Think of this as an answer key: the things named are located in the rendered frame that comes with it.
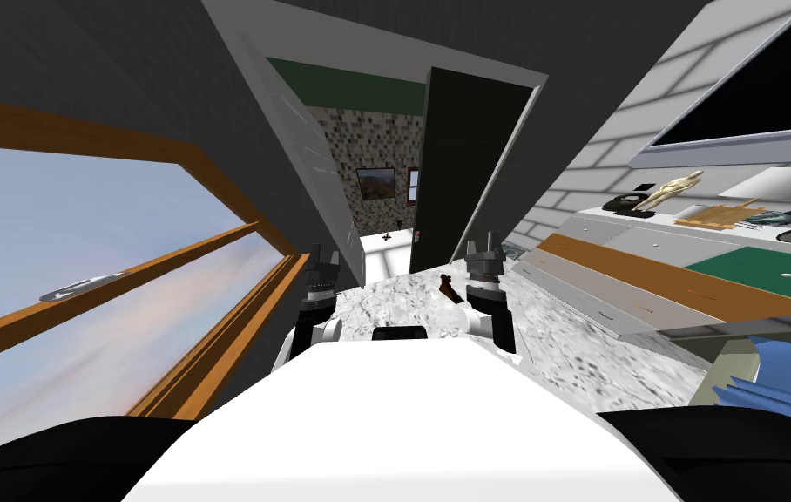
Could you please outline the dark door leaf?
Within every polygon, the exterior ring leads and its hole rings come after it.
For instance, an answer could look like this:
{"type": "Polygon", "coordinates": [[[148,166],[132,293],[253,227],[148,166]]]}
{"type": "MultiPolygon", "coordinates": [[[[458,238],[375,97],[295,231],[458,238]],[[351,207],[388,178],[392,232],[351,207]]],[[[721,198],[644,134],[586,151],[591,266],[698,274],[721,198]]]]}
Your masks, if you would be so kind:
{"type": "Polygon", "coordinates": [[[430,69],[410,273],[452,259],[532,93],[527,86],[430,69]]]}

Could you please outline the framed landscape picture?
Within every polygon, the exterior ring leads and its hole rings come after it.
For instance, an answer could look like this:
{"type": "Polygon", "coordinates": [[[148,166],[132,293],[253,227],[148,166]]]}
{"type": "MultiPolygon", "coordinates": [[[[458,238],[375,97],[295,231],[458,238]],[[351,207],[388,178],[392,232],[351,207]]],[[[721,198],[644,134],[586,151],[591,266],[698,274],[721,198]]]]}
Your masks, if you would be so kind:
{"type": "Polygon", "coordinates": [[[396,197],[394,168],[359,168],[355,173],[362,200],[386,200],[396,197]]]}

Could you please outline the grey framed dark window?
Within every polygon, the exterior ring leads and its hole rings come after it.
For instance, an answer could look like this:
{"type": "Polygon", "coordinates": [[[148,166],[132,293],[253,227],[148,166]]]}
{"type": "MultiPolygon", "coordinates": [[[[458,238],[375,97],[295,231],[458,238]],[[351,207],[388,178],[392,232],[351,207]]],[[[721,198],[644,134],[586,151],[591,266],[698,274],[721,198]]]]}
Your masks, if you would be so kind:
{"type": "Polygon", "coordinates": [[[629,166],[791,162],[791,21],[671,123],[629,166]]]}

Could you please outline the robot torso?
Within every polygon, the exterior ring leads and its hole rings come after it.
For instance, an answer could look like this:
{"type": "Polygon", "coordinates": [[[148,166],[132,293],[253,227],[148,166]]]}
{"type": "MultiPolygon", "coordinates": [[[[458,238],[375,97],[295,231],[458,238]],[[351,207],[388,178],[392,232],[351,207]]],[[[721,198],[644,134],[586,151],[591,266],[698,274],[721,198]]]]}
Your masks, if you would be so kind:
{"type": "Polygon", "coordinates": [[[467,338],[315,345],[122,502],[680,502],[616,429],[467,338]]]}

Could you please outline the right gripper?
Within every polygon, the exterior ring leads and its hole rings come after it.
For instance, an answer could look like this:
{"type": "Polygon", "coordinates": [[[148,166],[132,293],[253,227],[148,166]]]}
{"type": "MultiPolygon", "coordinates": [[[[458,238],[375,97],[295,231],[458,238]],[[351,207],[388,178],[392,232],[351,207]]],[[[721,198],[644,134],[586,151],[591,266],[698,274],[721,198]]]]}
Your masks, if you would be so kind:
{"type": "Polygon", "coordinates": [[[497,234],[487,234],[485,252],[477,252],[474,240],[467,240],[467,256],[465,258],[467,272],[474,281],[496,281],[504,274],[506,255],[497,253],[497,234]]]}

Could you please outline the blue and beige object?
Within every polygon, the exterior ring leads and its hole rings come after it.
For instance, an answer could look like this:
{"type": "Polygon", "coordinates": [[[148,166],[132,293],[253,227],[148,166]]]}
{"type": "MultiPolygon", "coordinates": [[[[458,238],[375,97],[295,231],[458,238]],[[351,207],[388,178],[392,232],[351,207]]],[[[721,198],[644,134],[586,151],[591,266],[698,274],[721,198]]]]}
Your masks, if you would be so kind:
{"type": "Polygon", "coordinates": [[[778,334],[720,342],[713,364],[691,399],[791,417],[791,340],[778,334]]]}

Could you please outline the kitchen counter with drawers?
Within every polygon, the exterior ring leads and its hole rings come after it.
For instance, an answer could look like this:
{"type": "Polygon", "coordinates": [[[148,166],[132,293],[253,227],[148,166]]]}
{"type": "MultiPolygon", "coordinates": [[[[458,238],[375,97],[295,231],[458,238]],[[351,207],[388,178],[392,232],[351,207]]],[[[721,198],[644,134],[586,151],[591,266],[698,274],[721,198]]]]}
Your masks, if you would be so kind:
{"type": "Polygon", "coordinates": [[[648,194],[688,168],[569,169],[508,236],[526,252],[519,274],[618,334],[791,315],[791,243],[778,241],[781,227],[679,223],[685,212],[719,205],[791,209],[791,200],[737,190],[765,170],[705,166],[696,186],[640,219],[605,205],[648,194]]]}

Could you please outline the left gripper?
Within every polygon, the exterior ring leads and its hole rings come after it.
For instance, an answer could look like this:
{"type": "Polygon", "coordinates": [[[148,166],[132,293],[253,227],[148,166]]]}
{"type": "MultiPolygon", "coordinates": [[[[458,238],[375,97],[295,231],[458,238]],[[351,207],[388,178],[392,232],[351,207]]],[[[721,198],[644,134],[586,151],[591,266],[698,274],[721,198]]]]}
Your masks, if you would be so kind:
{"type": "Polygon", "coordinates": [[[314,243],[306,267],[306,284],[310,289],[335,289],[341,271],[341,253],[333,251],[329,263],[319,262],[320,258],[321,244],[314,243]]]}

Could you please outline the pale grey door leaf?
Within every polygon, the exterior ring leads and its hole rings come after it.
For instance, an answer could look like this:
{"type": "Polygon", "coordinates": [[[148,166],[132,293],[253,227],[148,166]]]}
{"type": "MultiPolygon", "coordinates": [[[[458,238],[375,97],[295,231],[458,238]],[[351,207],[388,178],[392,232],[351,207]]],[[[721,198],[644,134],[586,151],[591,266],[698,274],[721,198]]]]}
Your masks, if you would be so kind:
{"type": "Polygon", "coordinates": [[[321,125],[246,33],[240,32],[238,38],[283,127],[283,142],[287,153],[295,157],[295,171],[338,246],[341,261],[350,266],[356,286],[363,288],[365,251],[321,125]]]}

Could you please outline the wooden framed window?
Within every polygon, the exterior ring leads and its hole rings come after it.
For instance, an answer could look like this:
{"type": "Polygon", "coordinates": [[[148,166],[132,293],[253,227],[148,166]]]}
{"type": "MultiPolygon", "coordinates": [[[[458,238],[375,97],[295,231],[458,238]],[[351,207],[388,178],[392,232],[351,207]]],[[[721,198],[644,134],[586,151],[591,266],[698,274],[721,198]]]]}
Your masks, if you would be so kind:
{"type": "Polygon", "coordinates": [[[203,415],[303,262],[197,146],[0,103],[0,445],[203,415]]]}

